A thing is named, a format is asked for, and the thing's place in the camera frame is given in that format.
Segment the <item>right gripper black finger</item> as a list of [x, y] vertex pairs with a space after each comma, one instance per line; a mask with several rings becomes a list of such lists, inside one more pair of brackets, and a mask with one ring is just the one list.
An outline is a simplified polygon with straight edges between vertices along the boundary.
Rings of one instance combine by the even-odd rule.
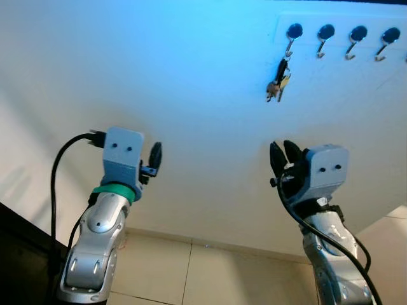
[[276, 142], [270, 143], [270, 166], [277, 181], [285, 171], [285, 153]]
[[303, 150], [292, 140], [283, 142], [284, 154], [287, 159], [287, 166], [298, 166], [303, 160]]

